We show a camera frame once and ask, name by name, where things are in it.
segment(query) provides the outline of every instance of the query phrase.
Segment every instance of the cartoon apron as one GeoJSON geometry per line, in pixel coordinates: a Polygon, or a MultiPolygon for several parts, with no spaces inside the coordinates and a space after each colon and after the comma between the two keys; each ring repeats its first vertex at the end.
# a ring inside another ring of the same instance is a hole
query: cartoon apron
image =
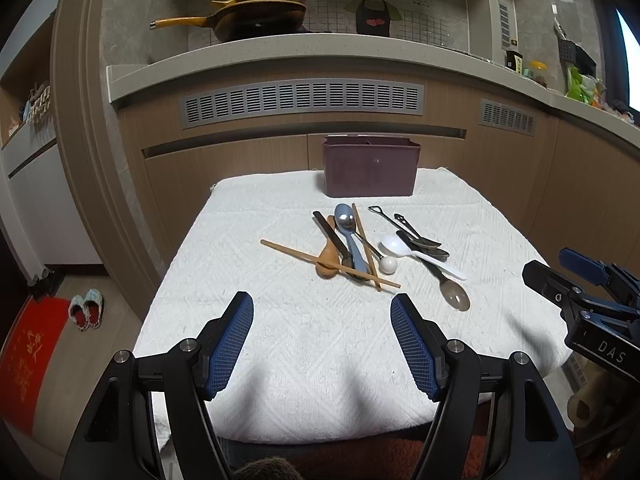
{"type": "Polygon", "coordinates": [[[367,36],[384,36],[388,38],[391,16],[389,15],[386,1],[382,0],[385,4],[385,10],[369,9],[369,7],[365,6],[366,1],[362,0],[356,10],[356,32],[367,36]]]}

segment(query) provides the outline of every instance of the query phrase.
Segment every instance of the yellow lid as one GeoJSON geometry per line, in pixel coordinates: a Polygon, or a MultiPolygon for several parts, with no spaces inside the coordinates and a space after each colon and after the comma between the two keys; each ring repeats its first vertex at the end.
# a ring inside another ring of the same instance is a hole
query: yellow lid
{"type": "Polygon", "coordinates": [[[531,61],[529,65],[538,70],[546,70],[546,65],[540,61],[531,61]]]}

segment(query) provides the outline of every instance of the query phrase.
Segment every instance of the stone countertop edge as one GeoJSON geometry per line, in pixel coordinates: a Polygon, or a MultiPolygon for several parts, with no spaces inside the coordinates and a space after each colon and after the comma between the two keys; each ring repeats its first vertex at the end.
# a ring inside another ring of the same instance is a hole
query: stone countertop edge
{"type": "Polygon", "coordinates": [[[475,57],[413,41],[357,34],[288,34],[233,41],[169,57],[150,65],[107,67],[109,101],[205,70],[291,57],[358,57],[399,61],[457,72],[528,96],[595,124],[640,148],[640,129],[592,106],[549,91],[532,80],[475,57]]]}

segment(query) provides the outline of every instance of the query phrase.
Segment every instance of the frying pan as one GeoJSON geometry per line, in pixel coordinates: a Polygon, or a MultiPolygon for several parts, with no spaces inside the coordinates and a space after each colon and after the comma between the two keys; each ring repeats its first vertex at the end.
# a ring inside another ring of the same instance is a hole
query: frying pan
{"type": "Polygon", "coordinates": [[[227,0],[213,1],[222,6],[210,16],[167,18],[151,22],[151,29],[173,25],[194,25],[212,28],[222,42],[292,34],[305,19],[306,7],[289,0],[227,0]]]}

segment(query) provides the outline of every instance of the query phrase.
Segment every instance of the white ball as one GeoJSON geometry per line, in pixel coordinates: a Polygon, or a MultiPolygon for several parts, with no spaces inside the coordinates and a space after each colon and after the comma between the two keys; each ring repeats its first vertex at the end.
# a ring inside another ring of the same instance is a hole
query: white ball
{"type": "Polygon", "coordinates": [[[384,274],[393,274],[398,268],[398,260],[391,256],[385,256],[380,260],[380,272],[384,274]]]}

